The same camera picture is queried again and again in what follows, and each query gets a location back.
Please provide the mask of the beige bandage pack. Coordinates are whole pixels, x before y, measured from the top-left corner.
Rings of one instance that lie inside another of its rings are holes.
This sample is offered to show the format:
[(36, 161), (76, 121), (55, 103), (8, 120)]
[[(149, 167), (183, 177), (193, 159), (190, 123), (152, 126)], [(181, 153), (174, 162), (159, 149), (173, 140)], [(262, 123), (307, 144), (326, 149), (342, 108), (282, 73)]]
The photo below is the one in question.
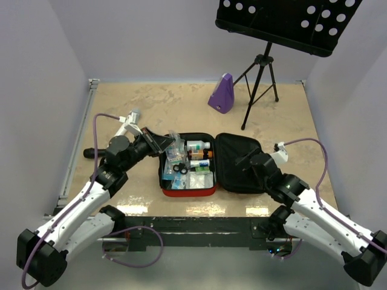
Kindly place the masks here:
[(186, 158), (185, 140), (180, 134), (169, 130), (169, 136), (173, 139), (172, 144), (166, 149), (167, 160), (171, 163), (183, 163)]

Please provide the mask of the blue clear plastic pouch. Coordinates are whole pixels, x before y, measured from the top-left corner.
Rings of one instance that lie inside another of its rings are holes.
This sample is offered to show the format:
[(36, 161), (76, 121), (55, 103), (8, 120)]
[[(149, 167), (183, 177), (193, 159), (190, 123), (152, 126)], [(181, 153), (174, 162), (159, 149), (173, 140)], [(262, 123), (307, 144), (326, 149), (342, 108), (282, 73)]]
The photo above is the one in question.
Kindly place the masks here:
[(173, 165), (169, 162), (168, 159), (166, 159), (161, 172), (162, 187), (164, 189), (171, 188), (174, 179), (175, 179), (175, 172), (173, 170)]

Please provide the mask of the black handled scissors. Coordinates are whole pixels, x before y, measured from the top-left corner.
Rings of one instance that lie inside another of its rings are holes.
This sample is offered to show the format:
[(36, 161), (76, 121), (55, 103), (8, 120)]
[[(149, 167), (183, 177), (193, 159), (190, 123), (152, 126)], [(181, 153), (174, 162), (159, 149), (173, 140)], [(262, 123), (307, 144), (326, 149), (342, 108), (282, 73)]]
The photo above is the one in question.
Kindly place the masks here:
[(173, 171), (182, 175), (186, 175), (188, 173), (188, 168), (184, 163), (179, 163), (173, 165)]

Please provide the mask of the small orange brown bottle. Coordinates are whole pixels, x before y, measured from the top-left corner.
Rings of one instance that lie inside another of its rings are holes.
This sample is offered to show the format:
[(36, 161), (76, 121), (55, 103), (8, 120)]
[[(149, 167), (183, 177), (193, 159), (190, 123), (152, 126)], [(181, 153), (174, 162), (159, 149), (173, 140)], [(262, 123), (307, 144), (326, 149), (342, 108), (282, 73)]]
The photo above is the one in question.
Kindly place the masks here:
[(190, 150), (188, 151), (189, 160), (209, 160), (213, 158), (211, 150)]

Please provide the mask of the white green medicine bottle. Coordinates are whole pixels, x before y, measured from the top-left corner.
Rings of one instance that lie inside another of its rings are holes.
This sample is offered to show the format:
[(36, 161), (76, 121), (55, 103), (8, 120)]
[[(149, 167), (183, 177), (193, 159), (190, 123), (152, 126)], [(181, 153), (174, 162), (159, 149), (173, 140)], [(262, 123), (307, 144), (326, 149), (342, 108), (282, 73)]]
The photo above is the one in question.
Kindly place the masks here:
[(188, 150), (204, 150), (204, 149), (210, 149), (211, 143), (200, 141), (200, 140), (194, 140), (194, 141), (187, 141), (186, 146)]

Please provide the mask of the red black medicine kit case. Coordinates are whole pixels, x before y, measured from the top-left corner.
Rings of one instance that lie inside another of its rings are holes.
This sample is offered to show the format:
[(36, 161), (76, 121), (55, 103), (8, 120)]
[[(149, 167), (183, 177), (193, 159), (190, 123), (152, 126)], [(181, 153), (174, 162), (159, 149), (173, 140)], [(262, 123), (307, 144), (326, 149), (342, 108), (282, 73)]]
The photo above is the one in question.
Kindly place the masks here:
[(159, 182), (169, 197), (199, 197), (214, 194), (219, 184), (233, 193), (261, 194), (253, 177), (237, 168), (236, 162), (251, 151), (262, 152), (259, 141), (221, 133), (169, 132), (174, 143), (159, 157)]

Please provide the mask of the blue wipe sachets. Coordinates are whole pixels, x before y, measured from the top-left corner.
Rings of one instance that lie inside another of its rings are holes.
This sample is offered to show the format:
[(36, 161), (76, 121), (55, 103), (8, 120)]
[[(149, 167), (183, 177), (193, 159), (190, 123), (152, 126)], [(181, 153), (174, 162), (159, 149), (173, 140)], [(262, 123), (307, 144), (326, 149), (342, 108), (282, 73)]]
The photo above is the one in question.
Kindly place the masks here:
[(172, 190), (184, 190), (187, 188), (187, 183), (189, 182), (188, 175), (176, 175), (172, 181), (171, 189)]

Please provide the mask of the small white blue tube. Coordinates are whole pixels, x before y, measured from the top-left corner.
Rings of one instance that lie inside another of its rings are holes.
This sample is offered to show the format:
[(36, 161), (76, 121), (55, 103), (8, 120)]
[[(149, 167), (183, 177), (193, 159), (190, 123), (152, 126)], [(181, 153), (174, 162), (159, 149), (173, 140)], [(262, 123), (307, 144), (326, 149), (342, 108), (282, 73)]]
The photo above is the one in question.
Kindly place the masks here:
[(203, 159), (203, 160), (190, 160), (190, 167), (196, 168), (196, 167), (209, 167), (210, 166), (210, 160), (209, 159)]

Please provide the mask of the green small box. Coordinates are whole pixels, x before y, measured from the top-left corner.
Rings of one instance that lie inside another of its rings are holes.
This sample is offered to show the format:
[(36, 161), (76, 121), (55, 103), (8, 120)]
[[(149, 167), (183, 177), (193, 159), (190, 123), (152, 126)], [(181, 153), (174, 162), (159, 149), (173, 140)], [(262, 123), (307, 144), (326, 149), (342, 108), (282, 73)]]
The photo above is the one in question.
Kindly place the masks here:
[(209, 167), (196, 167), (195, 173), (197, 173), (199, 175), (208, 174), (208, 173), (210, 173), (210, 169), (209, 169)]

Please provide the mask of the white gauze packet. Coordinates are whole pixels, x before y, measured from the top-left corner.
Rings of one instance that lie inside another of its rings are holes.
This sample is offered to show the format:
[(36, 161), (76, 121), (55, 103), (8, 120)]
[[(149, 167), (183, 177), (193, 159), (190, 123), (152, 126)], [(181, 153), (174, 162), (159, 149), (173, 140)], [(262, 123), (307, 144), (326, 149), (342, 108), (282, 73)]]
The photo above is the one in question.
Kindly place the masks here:
[(196, 172), (190, 172), (187, 178), (187, 189), (209, 189), (214, 186), (213, 173), (197, 174)]

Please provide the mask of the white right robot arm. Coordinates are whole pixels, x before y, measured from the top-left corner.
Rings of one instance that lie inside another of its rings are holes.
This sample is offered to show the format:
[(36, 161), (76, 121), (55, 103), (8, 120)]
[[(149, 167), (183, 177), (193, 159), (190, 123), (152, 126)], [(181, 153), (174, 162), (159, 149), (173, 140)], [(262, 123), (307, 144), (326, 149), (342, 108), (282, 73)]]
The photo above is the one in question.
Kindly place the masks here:
[(357, 283), (370, 287), (386, 265), (386, 233), (371, 231), (327, 204), (298, 176), (282, 173), (282, 159), (250, 152), (236, 160), (280, 207), (270, 216), (272, 235), (298, 237), (336, 258)]

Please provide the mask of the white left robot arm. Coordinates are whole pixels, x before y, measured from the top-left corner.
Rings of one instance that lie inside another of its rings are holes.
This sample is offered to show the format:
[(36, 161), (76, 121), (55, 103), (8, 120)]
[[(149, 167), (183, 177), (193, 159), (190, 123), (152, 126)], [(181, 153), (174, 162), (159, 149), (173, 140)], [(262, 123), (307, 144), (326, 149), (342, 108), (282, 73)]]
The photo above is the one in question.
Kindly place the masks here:
[(17, 241), (16, 264), (27, 276), (48, 287), (58, 281), (72, 257), (95, 239), (119, 237), (125, 231), (125, 215), (104, 203), (128, 180), (127, 171), (146, 156), (160, 156), (174, 138), (142, 128), (134, 141), (124, 135), (113, 137), (104, 157), (81, 192), (57, 215), (35, 231), (24, 230)]

